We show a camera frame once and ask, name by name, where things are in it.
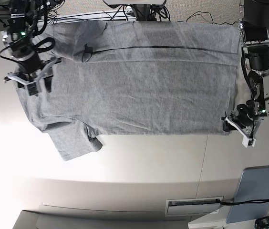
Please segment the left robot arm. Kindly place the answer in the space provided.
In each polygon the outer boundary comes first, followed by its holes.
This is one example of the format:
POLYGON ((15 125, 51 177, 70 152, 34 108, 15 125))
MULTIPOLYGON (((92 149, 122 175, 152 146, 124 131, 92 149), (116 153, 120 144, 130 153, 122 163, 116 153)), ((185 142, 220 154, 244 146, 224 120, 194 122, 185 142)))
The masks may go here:
POLYGON ((239 3, 241 69, 250 98, 222 118, 224 131, 238 131, 244 147, 255 146, 256 132, 269 117, 269 0, 239 3))

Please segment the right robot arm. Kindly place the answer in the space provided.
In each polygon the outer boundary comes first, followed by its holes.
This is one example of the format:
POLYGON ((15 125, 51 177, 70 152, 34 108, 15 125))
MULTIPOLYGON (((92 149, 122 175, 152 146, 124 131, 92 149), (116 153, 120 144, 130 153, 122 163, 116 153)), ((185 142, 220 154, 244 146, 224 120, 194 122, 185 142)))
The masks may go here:
POLYGON ((52 67, 61 62, 52 57, 42 61, 41 53, 55 47, 55 39, 48 37, 37 44, 33 38, 41 35, 48 24, 48 12, 55 6, 48 0, 12 0, 10 1, 9 27, 4 31, 3 51, 10 51, 11 57, 2 59, 17 64, 17 71, 9 73, 4 81, 15 81, 19 88, 24 88, 29 96, 38 95, 43 83, 47 92, 52 90, 52 67))

